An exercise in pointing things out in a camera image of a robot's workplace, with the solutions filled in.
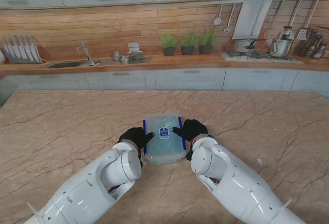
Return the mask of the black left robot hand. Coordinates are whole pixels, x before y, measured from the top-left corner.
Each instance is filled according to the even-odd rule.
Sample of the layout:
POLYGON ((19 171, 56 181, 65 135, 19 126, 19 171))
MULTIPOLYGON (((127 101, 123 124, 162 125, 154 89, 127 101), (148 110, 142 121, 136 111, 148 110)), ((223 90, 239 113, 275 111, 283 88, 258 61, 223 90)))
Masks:
POLYGON ((153 139, 154 136, 155 133, 153 132, 146 134, 142 127, 133 127, 120 136, 119 142, 130 140, 141 150, 153 139))

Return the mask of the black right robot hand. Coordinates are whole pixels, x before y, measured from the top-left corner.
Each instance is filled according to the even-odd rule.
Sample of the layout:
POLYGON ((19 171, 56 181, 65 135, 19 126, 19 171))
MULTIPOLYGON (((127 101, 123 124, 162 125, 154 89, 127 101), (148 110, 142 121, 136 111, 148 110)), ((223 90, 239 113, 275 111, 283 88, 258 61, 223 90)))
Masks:
POLYGON ((173 127, 172 132, 179 137, 183 137, 185 140, 191 142, 198 135, 207 134, 208 129, 198 120, 187 119, 184 121, 182 128, 173 127))

